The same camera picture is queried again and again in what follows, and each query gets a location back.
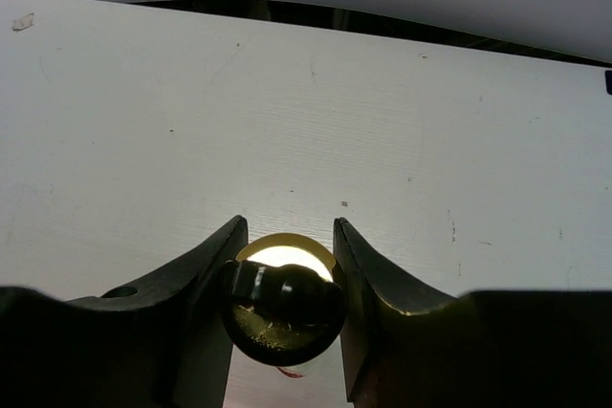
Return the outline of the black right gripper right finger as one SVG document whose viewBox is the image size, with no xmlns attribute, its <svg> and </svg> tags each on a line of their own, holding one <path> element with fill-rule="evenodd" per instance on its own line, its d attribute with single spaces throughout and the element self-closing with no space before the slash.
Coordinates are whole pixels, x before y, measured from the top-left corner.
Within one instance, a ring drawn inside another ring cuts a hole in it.
<svg viewBox="0 0 612 408">
<path fill-rule="evenodd" d="M 607 407 L 606 290 L 475 290 L 451 296 L 334 223 L 348 312 L 340 334 L 357 407 Z"/>
</svg>

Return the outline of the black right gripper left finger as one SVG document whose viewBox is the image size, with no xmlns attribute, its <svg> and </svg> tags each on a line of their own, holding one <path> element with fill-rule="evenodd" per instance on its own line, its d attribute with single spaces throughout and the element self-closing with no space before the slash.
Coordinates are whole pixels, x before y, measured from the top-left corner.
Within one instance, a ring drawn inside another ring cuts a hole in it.
<svg viewBox="0 0 612 408">
<path fill-rule="evenodd" d="M 218 272 L 248 241 L 230 219 L 197 247 L 101 296 L 1 290 L 5 407 L 219 407 L 231 341 Z"/>
</svg>

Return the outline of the clear glass bottle gold spout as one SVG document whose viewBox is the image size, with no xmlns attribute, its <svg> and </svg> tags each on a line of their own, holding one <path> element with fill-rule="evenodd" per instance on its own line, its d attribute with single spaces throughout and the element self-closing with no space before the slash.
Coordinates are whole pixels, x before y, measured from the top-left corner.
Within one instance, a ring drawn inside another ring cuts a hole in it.
<svg viewBox="0 0 612 408">
<path fill-rule="evenodd" d="M 281 232 L 240 249 L 218 272 L 220 313 L 241 353 L 289 378 L 312 371 L 339 336 L 346 282 L 332 252 Z"/>
</svg>

